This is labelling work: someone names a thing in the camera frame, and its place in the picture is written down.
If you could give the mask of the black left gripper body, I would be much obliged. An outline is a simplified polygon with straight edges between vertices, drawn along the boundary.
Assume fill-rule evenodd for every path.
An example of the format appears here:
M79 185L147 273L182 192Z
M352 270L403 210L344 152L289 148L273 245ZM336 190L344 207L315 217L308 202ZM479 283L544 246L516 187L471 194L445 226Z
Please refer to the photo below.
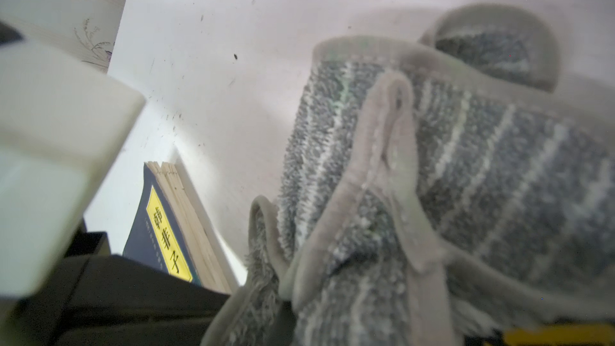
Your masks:
M229 296L112 255L77 232L46 283L1 324L3 345L198 345Z

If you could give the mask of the blue book yellow label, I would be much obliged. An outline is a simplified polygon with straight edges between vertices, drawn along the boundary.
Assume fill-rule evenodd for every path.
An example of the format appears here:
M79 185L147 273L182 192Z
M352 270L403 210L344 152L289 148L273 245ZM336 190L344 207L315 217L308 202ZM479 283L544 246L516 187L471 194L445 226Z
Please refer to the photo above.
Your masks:
M171 163L143 165L143 190L123 256L181 280L231 294L239 287Z

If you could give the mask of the grey striped cleaning cloth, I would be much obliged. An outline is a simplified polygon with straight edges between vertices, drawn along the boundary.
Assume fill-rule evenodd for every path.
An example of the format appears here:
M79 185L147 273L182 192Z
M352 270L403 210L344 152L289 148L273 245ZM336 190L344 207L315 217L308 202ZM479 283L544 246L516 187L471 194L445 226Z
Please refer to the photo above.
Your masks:
M614 327L614 136L558 102L559 43L515 6L420 40L317 45L280 196L205 345L467 345Z

